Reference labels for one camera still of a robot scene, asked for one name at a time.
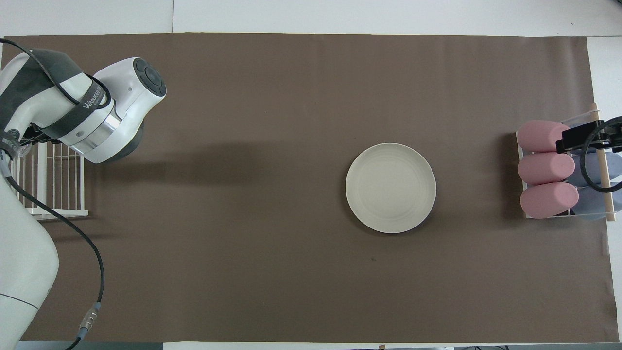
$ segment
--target brown tabletop covering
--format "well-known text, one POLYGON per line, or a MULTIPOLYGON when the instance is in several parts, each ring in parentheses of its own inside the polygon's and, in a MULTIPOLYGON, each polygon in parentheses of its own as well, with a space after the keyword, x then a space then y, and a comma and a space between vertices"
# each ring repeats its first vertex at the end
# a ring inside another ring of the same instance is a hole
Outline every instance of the brown tabletop covering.
MULTIPOLYGON (((603 221, 528 220, 513 133, 593 100, 585 38, 144 34, 13 38, 88 73, 140 56, 168 95, 138 149, 87 167, 106 291, 92 341, 617 341, 603 221), (395 142, 437 198, 403 234, 359 222, 351 162, 395 142)), ((3 61, 15 50, 4 48, 3 61)), ((86 243, 24 339, 71 340, 86 243)))

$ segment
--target strap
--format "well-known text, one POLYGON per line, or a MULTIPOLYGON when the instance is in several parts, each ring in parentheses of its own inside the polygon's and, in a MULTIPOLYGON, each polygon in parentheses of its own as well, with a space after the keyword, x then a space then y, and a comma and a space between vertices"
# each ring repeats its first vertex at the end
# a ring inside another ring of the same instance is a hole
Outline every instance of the strap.
POLYGON ((78 125, 85 121, 88 116, 97 109, 103 97, 104 93, 102 87, 96 82, 91 81, 91 87, 89 87, 86 94, 82 96, 80 103, 75 105, 67 114, 63 115, 50 126, 42 128, 41 131, 54 139, 59 139, 69 134, 71 130, 77 128, 78 125))

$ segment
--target pink cylinder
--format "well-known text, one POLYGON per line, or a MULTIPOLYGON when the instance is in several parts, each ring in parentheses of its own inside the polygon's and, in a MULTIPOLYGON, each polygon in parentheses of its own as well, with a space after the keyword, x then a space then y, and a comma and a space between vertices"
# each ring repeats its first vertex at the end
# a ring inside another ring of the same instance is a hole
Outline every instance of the pink cylinder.
POLYGON ((555 152, 555 142, 561 140, 567 125, 550 120, 530 120, 518 130, 518 145, 529 152, 555 152))
POLYGON ((572 208, 579 200, 577 188, 566 182, 554 182, 526 189, 521 194, 523 211, 534 219, 544 219, 572 208))
POLYGON ((561 181, 575 171, 572 157, 562 153, 528 154, 518 163, 518 174, 530 185, 561 181))

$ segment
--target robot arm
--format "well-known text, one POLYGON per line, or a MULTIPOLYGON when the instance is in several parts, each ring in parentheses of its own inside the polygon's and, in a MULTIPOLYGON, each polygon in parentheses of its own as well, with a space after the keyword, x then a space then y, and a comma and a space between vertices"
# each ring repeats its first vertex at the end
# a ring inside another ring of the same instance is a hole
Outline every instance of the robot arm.
MULTIPOLYGON (((24 140, 31 124, 43 139, 59 140, 92 163, 136 148, 145 115, 166 95, 155 69, 134 57, 91 78, 61 52, 31 53, 12 59, 0 75, 0 169, 7 169, 20 143, 42 139, 24 140)), ((0 350, 15 347, 58 270, 52 239, 17 200, 4 179, 9 176, 0 180, 0 350)))

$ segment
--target black cable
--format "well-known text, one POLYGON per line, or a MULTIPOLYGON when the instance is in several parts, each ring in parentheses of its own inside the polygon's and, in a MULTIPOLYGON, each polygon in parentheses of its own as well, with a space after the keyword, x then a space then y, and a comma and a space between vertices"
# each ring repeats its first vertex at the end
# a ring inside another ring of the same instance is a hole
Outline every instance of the black cable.
POLYGON ((76 338, 76 340, 69 345, 65 350, 72 350, 73 348, 75 348, 76 345, 78 345, 78 343, 82 340, 82 338, 76 338))
POLYGON ((602 192, 602 193, 611 193, 611 192, 615 192, 619 189, 622 189, 622 182, 620 182, 619 184, 615 185, 615 186, 611 186, 611 187, 600 187, 599 185, 597 185, 594 181, 592 181, 592 179, 590 178, 590 176, 587 174, 587 170, 585 169, 585 156, 587 155, 587 151, 588 148, 590 147, 592 141, 594 140, 594 138, 596 137, 596 135, 603 129, 609 127, 609 126, 620 126, 622 125, 622 116, 617 116, 613 119, 610 119, 604 123, 602 123, 600 126, 598 126, 597 128, 595 128, 585 139, 585 142, 583 143, 582 149, 581 149, 581 155, 579 157, 579 168, 581 169, 581 175, 583 175, 583 178, 585 179, 585 182, 587 182, 587 184, 595 189, 598 192, 602 192))
POLYGON ((6 177, 6 180, 9 182, 9 184, 17 191, 19 192, 19 194, 21 194, 22 196, 24 196, 25 198, 28 198, 29 201, 33 202, 34 204, 37 204, 39 207, 43 208, 43 210, 47 211, 48 213, 54 215, 56 218, 58 218, 59 220, 61 220, 62 222, 66 223, 67 225, 69 225, 69 227, 71 227, 72 229, 74 229, 76 232, 78 232, 78 234, 80 234, 80 236, 82 236, 82 238, 84 238, 86 240, 86 242, 88 243, 88 245, 91 246, 91 248, 93 249, 93 251, 95 252, 95 255, 97 256, 97 264, 100 266, 100 293, 97 297, 97 302, 101 303, 101 297, 104 294, 104 263, 101 261, 101 255, 100 255, 100 251, 97 249, 97 247, 95 246, 95 244, 93 243, 93 241, 88 238, 88 236, 82 232, 82 230, 80 230, 76 225, 73 224, 73 222, 67 220, 66 217, 60 215, 59 213, 57 213, 54 209, 46 206, 45 204, 41 203, 38 199, 36 199, 35 197, 33 197, 32 195, 30 195, 28 192, 26 192, 26 190, 24 190, 23 188, 20 187, 20 185, 18 185, 15 180, 13 179, 13 177, 6 177))
MULTIPOLYGON (((11 40, 7 40, 4 38, 0 38, 0 42, 3 44, 9 44, 9 45, 13 45, 14 47, 17 47, 18 49, 20 49, 21 51, 24 51, 30 58, 32 58, 35 62, 37 62, 37 64, 39 64, 39 67, 41 67, 41 71, 43 71, 43 73, 47 76, 48 79, 50 79, 50 81, 54 84, 54 86, 56 86, 56 88, 60 91, 60 93, 63 94, 63 96, 65 96, 65 98, 67 100, 70 100, 74 105, 77 105, 80 103, 80 101, 76 100, 73 96, 69 95, 69 93, 67 91, 65 91, 65 89, 60 86, 60 82, 56 81, 56 79, 54 79, 54 77, 50 74, 50 72, 47 71, 47 69, 45 68, 45 66, 43 65, 43 63, 41 63, 41 61, 30 51, 27 50, 23 47, 21 47, 19 44, 17 44, 16 42, 13 42, 11 40)), ((99 80, 93 78, 92 76, 88 75, 85 73, 85 75, 89 78, 91 78, 92 80, 94 80, 97 84, 99 84, 103 89, 104 92, 106 93, 106 102, 103 105, 98 106, 97 110, 102 109, 106 106, 108 106, 108 104, 110 104, 110 91, 108 91, 108 89, 106 88, 106 86, 104 84, 102 84, 99 80)))

